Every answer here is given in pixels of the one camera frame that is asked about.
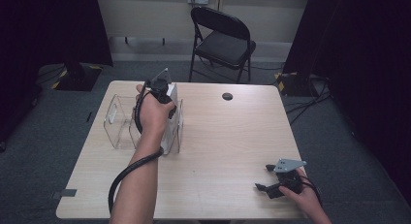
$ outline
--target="black folding chair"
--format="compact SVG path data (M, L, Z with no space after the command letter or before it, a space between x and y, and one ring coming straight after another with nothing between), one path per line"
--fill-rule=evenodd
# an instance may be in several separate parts
M256 48L256 43L251 41L247 26L234 16L215 11L206 7L196 7L191 11L194 22L195 39L193 54L191 56L190 77L194 70L196 55L220 64L232 70L239 70L236 83L239 83L245 62L248 61L248 81L251 80L251 54ZM211 29L212 32L203 38L199 25Z

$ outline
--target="hand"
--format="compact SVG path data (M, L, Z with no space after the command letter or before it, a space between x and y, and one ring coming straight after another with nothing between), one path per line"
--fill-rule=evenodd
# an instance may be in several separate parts
M139 84L136 88L140 93L142 92L142 85ZM174 107L175 104L173 102L163 105L159 103L151 94L146 95L142 102L142 109L140 110L140 123L142 124L142 130L150 133L164 133L167 127L169 112Z
M301 169L296 169L296 171L301 176L301 180L305 183L311 184L308 179L306 179L305 173ZM301 186L301 193L297 194L287 187L280 186L279 190L288 198L295 201L299 208L308 215L314 223L331 223L326 213L318 201L317 195L314 190L307 186Z

